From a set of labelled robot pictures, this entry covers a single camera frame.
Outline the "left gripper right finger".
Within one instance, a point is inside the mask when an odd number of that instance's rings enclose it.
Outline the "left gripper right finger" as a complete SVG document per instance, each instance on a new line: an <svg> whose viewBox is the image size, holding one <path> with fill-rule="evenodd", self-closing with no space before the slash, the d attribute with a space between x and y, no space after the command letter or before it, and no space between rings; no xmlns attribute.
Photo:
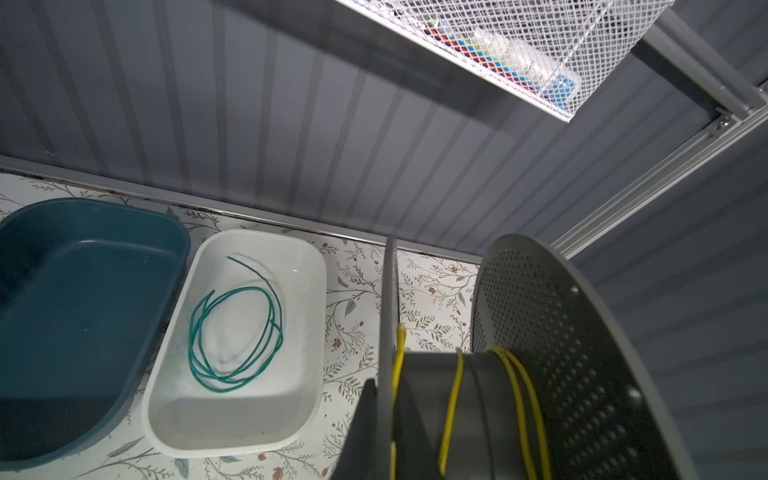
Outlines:
<svg viewBox="0 0 768 480"><path fill-rule="evenodd" d="M416 380L403 378L397 394L393 440L396 479L443 479L438 451L441 433L438 396Z"/></svg>

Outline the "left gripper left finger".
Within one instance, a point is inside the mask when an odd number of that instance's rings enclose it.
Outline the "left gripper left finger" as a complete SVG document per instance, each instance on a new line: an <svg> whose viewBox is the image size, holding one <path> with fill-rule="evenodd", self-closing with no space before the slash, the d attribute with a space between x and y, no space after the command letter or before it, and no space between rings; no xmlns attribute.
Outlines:
<svg viewBox="0 0 768 480"><path fill-rule="evenodd" d="M349 425L332 480L372 479L377 393L375 380L368 379Z"/></svg>

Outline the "grey perforated cable spool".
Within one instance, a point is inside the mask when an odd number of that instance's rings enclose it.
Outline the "grey perforated cable spool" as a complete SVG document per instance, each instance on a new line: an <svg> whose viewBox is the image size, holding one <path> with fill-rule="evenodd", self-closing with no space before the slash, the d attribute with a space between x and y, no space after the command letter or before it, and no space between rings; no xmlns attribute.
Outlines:
<svg viewBox="0 0 768 480"><path fill-rule="evenodd" d="M396 479L400 380L438 396L443 479L693 479L696 469L637 351L561 254L495 240L475 280L470 346L409 352L394 245L385 250L372 479Z"/></svg>

